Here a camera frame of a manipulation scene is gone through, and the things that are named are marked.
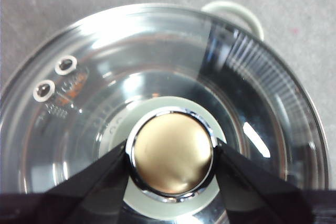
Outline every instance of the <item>glass lid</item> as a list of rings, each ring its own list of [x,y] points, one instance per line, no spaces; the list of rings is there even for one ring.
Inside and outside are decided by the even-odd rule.
[[[217,16],[142,4],[78,21],[14,75],[2,94],[0,193],[58,185],[167,106],[197,113],[216,138],[299,188],[327,189],[322,126],[278,56]],[[150,197],[129,179],[124,202],[128,222],[226,221],[215,177],[182,202]]]

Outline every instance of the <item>chrome ring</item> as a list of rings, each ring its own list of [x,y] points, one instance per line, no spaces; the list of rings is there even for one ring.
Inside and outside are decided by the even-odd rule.
[[[209,138],[211,139],[211,163],[209,165],[209,169],[205,175],[205,177],[202,179],[202,181],[195,186],[194,188],[192,188],[189,191],[186,191],[184,193],[181,194],[167,194],[167,193],[163,193],[161,191],[155,190],[154,188],[152,188],[151,186],[149,186],[145,181],[143,181],[141,179],[140,174],[137,171],[137,166],[135,163],[135,155],[134,155],[134,146],[136,143],[136,139],[138,136],[138,133],[140,132],[140,129],[142,129],[142,127],[145,125],[145,123],[147,123],[149,120],[160,116],[160,115],[165,115],[165,114],[171,114],[171,113],[180,113],[180,114],[185,114],[188,115],[190,117],[192,117],[193,119],[195,119],[196,121],[198,121],[206,130]],[[125,152],[128,155],[129,158],[129,162],[131,165],[131,177],[133,179],[133,181],[135,182],[135,184],[140,188],[140,190],[145,193],[146,195],[162,201],[162,202],[182,202],[185,201],[187,199],[190,199],[198,194],[200,194],[205,188],[206,186],[209,184],[209,182],[212,180],[213,175],[214,175],[214,171],[213,171],[213,163],[214,163],[214,148],[218,145],[217,139],[214,136],[213,130],[211,129],[211,127],[209,126],[209,124],[197,113],[185,109],[185,108],[180,108],[177,106],[166,106],[166,107],[162,107],[156,110],[151,111],[150,113],[146,114],[144,117],[142,117],[133,127],[133,129],[131,130],[129,137],[127,139],[127,143],[126,143],[126,147],[125,147]]]

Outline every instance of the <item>white handle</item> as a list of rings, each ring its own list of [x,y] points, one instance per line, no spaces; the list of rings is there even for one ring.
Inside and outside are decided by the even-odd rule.
[[[204,12],[218,15],[220,12],[229,12],[237,15],[249,26],[251,31],[260,39],[264,40],[264,31],[260,21],[249,9],[231,1],[213,1],[201,9]]]

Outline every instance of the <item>gray floor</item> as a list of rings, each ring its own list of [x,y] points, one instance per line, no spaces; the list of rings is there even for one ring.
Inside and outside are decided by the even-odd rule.
[[[132,3],[166,2],[200,8],[210,1],[1,0],[1,81],[5,83],[42,41],[87,15]],[[232,1],[259,17],[266,43],[284,58],[310,93],[329,140],[331,163],[336,167],[336,0]]]

